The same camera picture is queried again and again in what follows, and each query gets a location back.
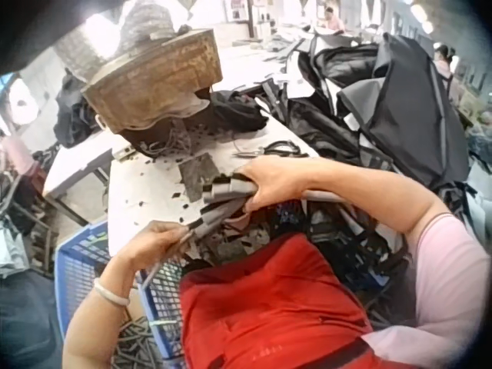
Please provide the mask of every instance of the rusty metal box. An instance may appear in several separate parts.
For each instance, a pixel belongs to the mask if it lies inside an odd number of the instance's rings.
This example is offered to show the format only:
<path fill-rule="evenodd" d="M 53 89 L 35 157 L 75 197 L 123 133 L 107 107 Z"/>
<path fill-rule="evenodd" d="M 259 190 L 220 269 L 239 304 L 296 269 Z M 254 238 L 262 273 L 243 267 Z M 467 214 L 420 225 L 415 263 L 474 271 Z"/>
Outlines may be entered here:
<path fill-rule="evenodd" d="M 194 30 L 116 58 L 83 93 L 111 131 L 119 133 L 148 127 L 184 93 L 221 80 L 213 30 Z"/>

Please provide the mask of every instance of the white bracelet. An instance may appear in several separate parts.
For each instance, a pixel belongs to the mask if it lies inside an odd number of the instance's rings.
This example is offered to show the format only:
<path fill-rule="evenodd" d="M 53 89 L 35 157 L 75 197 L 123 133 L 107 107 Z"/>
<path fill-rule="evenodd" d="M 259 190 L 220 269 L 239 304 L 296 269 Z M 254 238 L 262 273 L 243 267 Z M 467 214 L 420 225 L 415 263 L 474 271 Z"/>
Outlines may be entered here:
<path fill-rule="evenodd" d="M 113 304 L 117 304 L 119 306 L 126 307 L 130 304 L 129 298 L 121 298 L 120 296 L 113 294 L 111 291 L 102 287 L 99 283 L 99 278 L 94 279 L 94 289 L 106 300 L 112 302 Z"/>

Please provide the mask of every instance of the woman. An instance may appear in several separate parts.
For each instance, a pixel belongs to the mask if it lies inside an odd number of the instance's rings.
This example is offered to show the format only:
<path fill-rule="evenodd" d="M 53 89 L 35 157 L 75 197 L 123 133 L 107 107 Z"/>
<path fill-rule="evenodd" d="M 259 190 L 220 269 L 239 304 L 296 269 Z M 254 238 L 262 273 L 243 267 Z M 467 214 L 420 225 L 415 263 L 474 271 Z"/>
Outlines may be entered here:
<path fill-rule="evenodd" d="M 331 6 L 327 6 L 324 10 L 324 18 L 323 27 L 334 31 L 338 35 L 345 32 L 345 25 L 341 21 L 340 18 L 335 14 L 333 8 Z"/>
<path fill-rule="evenodd" d="M 405 234 L 416 262 L 417 327 L 374 332 L 357 298 L 303 234 L 181 280 L 189 368 L 437 367 L 466 347 L 484 310 L 490 259 L 433 193 L 395 173 L 321 158 L 262 157 L 240 169 L 258 185 L 248 212 L 332 191 Z M 186 233 L 154 223 L 108 264 L 71 320 L 64 367 L 109 367 L 135 272 Z"/>
<path fill-rule="evenodd" d="M 434 53 L 434 64 L 437 71 L 445 79 L 451 76 L 451 62 L 453 61 L 454 49 L 451 50 L 446 45 L 440 45 Z"/>

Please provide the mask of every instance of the floor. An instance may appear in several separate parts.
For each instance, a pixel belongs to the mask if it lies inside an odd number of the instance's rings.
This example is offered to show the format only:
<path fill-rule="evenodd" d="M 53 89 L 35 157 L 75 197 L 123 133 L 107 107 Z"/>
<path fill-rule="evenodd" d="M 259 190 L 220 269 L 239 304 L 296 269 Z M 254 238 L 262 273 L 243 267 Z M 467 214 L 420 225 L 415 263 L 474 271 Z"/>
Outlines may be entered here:
<path fill-rule="evenodd" d="M 104 190 L 104 185 L 90 174 L 70 188 L 61 199 L 83 218 L 95 224 L 107 218 L 103 205 Z M 57 213 L 54 224 L 59 233 L 57 244 L 61 244 L 81 229 L 80 225 L 60 213 Z"/>

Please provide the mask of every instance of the hand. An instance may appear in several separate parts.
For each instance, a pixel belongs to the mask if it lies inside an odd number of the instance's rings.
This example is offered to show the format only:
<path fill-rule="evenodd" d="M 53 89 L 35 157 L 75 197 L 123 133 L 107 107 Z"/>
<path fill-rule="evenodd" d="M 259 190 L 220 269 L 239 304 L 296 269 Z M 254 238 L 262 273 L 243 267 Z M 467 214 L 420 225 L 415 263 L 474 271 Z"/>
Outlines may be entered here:
<path fill-rule="evenodd" d="M 308 189 L 312 158 L 280 158 L 265 155 L 238 169 L 258 185 L 258 192 L 250 198 L 244 210 L 256 211 L 268 205 L 301 198 Z"/>
<path fill-rule="evenodd" d="M 135 271 L 146 269 L 172 257 L 173 255 L 169 254 L 171 246 L 187 233 L 188 227 L 184 225 L 151 221 L 118 252 L 118 256 L 128 259 Z"/>

